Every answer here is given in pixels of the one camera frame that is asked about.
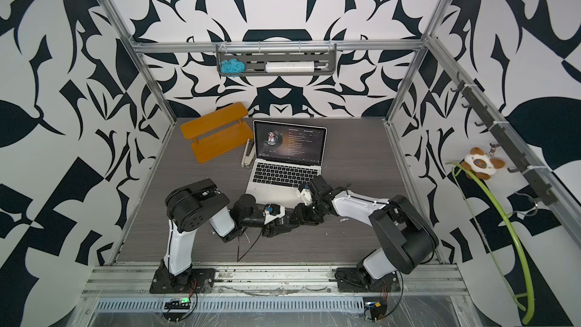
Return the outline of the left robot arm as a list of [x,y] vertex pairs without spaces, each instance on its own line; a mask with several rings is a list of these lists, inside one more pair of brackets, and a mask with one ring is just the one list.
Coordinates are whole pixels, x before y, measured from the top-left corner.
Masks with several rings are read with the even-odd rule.
[[163,269],[171,277],[192,268],[192,249],[197,230],[209,223],[223,242],[230,242],[249,228],[272,238],[298,228],[293,210],[278,204],[259,204],[254,196],[243,194],[229,207],[229,198],[209,178],[172,191],[165,200],[169,219],[169,239]]

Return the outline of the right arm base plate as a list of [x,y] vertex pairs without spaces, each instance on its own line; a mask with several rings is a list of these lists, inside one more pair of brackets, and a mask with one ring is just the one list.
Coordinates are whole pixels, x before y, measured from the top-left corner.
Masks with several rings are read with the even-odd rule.
[[339,292],[399,292],[398,276],[392,272],[374,279],[363,268],[337,268],[334,273]]

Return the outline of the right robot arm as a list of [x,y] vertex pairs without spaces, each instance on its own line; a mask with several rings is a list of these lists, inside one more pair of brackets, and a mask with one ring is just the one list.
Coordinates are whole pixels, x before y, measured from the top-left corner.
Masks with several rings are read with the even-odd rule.
[[370,289],[385,276],[410,274],[433,257],[440,242],[432,227],[408,198],[371,198],[346,187],[330,186],[317,176],[297,190],[300,203],[294,209],[294,222],[317,226],[325,216],[341,216],[373,228],[380,248],[357,263],[352,271],[338,275],[352,286]]

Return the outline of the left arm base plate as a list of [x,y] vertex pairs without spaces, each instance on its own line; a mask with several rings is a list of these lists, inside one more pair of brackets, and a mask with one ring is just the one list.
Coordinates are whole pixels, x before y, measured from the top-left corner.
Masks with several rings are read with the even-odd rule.
[[195,287],[198,294],[209,293],[212,291],[215,275],[215,269],[189,268],[174,276],[162,266],[156,270],[149,292],[155,295],[185,294]]

